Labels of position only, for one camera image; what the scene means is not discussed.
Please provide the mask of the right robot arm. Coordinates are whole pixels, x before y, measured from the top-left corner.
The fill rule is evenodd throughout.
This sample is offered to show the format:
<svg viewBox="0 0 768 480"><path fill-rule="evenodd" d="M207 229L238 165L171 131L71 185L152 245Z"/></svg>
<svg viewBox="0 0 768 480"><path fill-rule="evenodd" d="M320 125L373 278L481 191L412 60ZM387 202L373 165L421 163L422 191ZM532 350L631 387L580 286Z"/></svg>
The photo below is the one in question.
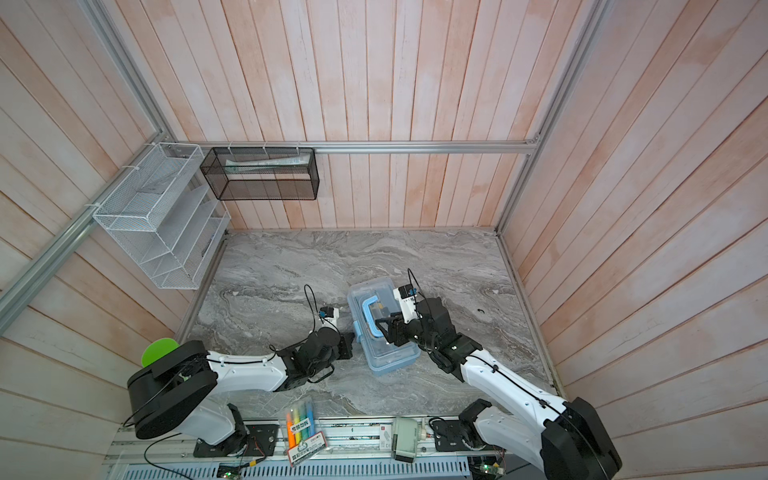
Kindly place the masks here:
<svg viewBox="0 0 768 480"><path fill-rule="evenodd" d="M459 416L463 444L498 447L548 479L612 479L623 466L596 409L567 401L503 366L482 345L456 330L439 298L402 301L376 320L388 343L414 343L445 373L484 393Z"/></svg>

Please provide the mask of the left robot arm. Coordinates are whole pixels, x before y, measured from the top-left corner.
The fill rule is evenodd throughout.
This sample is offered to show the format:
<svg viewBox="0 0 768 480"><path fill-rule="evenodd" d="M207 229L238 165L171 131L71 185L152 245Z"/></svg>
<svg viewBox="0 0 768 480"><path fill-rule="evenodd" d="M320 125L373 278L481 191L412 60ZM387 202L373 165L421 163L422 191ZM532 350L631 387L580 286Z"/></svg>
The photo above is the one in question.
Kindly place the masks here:
<svg viewBox="0 0 768 480"><path fill-rule="evenodd" d="M174 432L228 456L245 448L249 431L238 408L214 399L238 391L281 392L317 383L333 362L352 357L354 334L323 326L306 339L263 356L234 356L191 340L132 375L132 409L124 422L139 439Z"/></svg>

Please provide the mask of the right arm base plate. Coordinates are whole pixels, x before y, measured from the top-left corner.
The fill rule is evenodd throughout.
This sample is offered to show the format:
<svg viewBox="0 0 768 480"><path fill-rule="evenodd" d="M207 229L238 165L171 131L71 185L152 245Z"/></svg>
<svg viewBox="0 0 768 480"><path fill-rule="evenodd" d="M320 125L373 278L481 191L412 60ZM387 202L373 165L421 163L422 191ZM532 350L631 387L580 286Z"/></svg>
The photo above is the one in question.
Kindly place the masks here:
<svg viewBox="0 0 768 480"><path fill-rule="evenodd" d="M428 420L429 428L439 452L460 451L496 451L503 452L497 445L483 441L474 427L462 420L446 420L442 417L432 417Z"/></svg>

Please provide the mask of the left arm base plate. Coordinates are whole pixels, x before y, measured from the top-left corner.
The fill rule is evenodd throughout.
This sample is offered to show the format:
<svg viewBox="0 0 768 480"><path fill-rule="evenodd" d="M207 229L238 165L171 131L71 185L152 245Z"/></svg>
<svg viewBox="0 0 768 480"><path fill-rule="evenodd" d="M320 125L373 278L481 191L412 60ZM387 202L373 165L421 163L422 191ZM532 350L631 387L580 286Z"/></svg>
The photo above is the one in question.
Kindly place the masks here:
<svg viewBox="0 0 768 480"><path fill-rule="evenodd" d="M251 424L244 428L237 427L230 437L216 445L210 445L199 439L195 445L193 457L269 457L275 452L279 433L280 425L277 423Z"/></svg>

